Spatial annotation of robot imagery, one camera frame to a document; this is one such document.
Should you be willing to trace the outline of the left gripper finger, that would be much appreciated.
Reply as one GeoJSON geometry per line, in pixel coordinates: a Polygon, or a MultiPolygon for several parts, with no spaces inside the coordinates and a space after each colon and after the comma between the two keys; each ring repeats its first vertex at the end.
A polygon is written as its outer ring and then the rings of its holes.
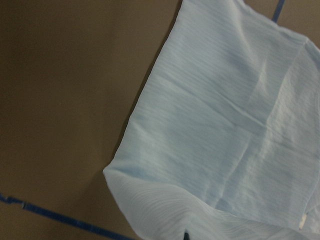
{"type": "Polygon", "coordinates": [[[188,232],[184,233],[183,240],[190,240],[190,235],[188,232]]]}

